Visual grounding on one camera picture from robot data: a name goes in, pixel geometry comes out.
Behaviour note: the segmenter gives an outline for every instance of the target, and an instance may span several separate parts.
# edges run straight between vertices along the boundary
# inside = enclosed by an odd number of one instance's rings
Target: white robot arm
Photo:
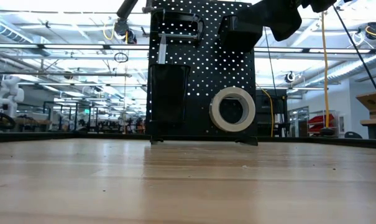
[[[7,105],[7,115],[14,118],[16,116],[16,110],[18,103],[22,103],[25,97],[24,90],[19,88],[19,77],[7,75],[1,82],[0,89],[0,112],[3,113],[3,106]]]

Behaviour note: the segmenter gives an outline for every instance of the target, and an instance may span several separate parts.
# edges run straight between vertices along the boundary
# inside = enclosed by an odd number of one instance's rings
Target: black holder
[[[152,13],[152,19],[155,21],[157,26],[151,27],[151,32],[158,35],[159,38],[162,35],[165,35],[167,40],[172,41],[193,41],[193,44],[196,46],[200,43],[201,39],[204,35],[204,21],[203,19],[193,13],[187,12],[173,12],[173,11],[166,11],[166,10],[156,10]],[[159,32],[162,26],[167,24],[189,24],[188,26],[190,29],[188,30],[181,30],[179,33],[173,32]]]
[[[228,50],[248,53],[262,36],[262,26],[241,22],[237,16],[224,16],[218,29],[221,45]]]
[[[149,67],[149,72],[152,90],[150,122],[183,123],[190,66],[154,64]]]

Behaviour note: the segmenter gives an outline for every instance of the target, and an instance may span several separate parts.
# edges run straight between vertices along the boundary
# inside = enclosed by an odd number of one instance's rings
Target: black bin
[[[149,72],[152,92],[150,122],[183,123],[190,66],[155,64],[149,67]]]

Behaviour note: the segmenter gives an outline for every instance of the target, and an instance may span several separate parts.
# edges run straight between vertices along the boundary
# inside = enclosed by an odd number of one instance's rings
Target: yellow cable
[[[106,30],[106,24],[103,24],[103,36],[105,36],[105,38],[106,38],[107,40],[113,40],[113,37],[114,37],[114,26],[115,26],[115,25],[116,25],[116,23],[113,24],[112,36],[111,36],[111,37],[108,37],[108,36],[106,35],[106,32],[105,32],[105,30]]]
[[[271,113],[271,119],[272,119],[272,127],[271,127],[271,133],[270,133],[270,137],[273,137],[273,125],[275,124],[275,121],[274,121],[274,117],[273,117],[273,103],[272,103],[272,97],[270,97],[270,95],[265,91],[265,90],[263,90],[262,88],[261,88],[261,86],[259,86],[257,83],[255,83],[257,86],[258,86],[258,88],[260,89],[260,90],[262,90],[263,91],[263,93],[265,93],[267,96],[268,96],[268,98],[269,98],[269,101],[270,101],[270,113]]]
[[[329,127],[329,119],[330,119],[330,112],[329,112],[329,95],[327,90],[328,84],[328,70],[329,65],[327,62],[327,52],[326,52],[326,35],[324,31],[324,12],[322,12],[322,39],[323,39],[323,52],[324,52],[324,104],[326,105],[326,128]]]
[[[375,33],[373,33],[373,32],[370,32],[370,31],[369,31],[369,28],[371,28],[371,27],[369,27],[369,26],[368,26],[368,27],[366,27],[366,32],[368,32],[368,33],[369,33],[369,34],[371,34],[371,35],[374,35],[374,36],[376,36],[376,34],[375,34]]]

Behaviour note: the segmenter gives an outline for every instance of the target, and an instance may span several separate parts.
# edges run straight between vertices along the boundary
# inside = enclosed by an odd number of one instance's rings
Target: cardboard box
[[[376,93],[368,93],[356,96],[370,112],[370,119],[376,119]]]

